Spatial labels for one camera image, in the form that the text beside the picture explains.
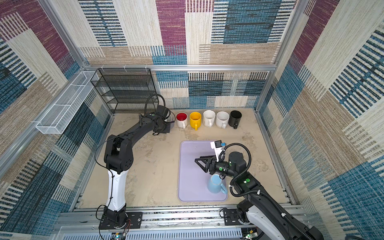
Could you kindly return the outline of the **black mug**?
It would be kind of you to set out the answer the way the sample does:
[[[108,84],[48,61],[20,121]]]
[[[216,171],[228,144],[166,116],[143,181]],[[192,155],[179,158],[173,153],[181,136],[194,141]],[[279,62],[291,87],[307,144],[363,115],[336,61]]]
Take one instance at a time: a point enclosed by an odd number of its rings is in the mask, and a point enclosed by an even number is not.
[[[242,113],[239,111],[231,111],[229,118],[229,126],[237,129],[242,118]]]

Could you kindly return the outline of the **yellow mug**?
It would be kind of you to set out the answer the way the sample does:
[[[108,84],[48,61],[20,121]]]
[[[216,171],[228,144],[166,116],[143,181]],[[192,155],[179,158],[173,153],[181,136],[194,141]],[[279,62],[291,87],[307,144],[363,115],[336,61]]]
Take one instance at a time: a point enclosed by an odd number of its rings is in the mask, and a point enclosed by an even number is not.
[[[202,115],[199,112],[192,112],[190,114],[190,126],[197,131],[201,126]]]

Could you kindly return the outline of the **white mug dark rim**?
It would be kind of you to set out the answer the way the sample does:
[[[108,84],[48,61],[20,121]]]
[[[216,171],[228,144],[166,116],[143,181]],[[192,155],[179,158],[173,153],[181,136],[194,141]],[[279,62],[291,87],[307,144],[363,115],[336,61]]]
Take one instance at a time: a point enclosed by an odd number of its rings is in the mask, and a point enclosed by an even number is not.
[[[188,126],[188,115],[184,112],[177,113],[176,125],[178,128],[185,129]]]

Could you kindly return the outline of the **light blue mug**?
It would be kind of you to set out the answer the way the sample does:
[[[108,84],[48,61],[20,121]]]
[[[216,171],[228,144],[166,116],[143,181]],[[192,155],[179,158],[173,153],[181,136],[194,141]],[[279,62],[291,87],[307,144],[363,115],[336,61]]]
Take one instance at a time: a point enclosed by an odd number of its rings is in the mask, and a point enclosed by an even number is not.
[[[208,190],[213,194],[223,193],[227,194],[228,190],[225,185],[225,181],[221,179],[220,175],[214,174],[211,176],[207,183]]]

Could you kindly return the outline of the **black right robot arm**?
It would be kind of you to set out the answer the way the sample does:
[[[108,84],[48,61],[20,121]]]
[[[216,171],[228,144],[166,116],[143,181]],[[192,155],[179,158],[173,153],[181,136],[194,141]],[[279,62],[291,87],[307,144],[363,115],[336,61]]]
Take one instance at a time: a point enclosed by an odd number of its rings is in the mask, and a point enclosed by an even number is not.
[[[246,171],[247,163],[239,152],[229,154],[228,161],[217,162],[216,156],[202,156],[195,163],[211,175],[232,177],[230,192],[235,197],[245,198],[237,204],[239,221],[258,227],[271,240],[323,240],[316,227],[308,227],[289,214]]]

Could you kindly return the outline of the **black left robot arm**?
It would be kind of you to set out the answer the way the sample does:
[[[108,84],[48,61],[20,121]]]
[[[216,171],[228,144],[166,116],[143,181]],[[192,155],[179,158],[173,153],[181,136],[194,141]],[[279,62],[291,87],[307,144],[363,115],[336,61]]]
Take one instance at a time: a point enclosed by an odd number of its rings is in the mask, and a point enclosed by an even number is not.
[[[134,162],[133,147],[149,132],[155,135],[169,133],[171,122],[166,120],[171,114],[168,108],[160,105],[154,112],[140,115],[138,123],[127,131],[107,138],[104,167],[109,174],[109,195],[99,230],[123,229],[128,226],[125,190],[128,171]]]

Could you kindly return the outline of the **white tall mug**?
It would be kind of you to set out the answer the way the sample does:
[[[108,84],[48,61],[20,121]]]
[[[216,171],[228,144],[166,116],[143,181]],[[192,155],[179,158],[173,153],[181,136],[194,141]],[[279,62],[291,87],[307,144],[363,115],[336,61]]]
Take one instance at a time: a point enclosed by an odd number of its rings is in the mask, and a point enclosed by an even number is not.
[[[215,124],[216,113],[212,110],[206,110],[203,113],[204,126],[211,128]]]

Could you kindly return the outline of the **white speckled mug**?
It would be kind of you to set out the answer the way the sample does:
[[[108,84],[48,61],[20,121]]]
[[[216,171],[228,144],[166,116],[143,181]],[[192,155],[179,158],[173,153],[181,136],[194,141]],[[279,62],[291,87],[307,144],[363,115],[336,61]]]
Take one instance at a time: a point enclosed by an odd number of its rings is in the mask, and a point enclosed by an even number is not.
[[[227,112],[221,111],[216,114],[216,125],[221,129],[228,126],[230,115]]]

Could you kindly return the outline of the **purple mug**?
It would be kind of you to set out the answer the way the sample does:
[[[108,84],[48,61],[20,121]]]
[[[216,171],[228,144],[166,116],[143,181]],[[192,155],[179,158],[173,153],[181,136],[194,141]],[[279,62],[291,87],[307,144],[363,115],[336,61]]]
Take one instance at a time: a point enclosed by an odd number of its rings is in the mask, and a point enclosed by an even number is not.
[[[173,124],[175,122],[174,114],[171,113],[166,119],[165,122]]]

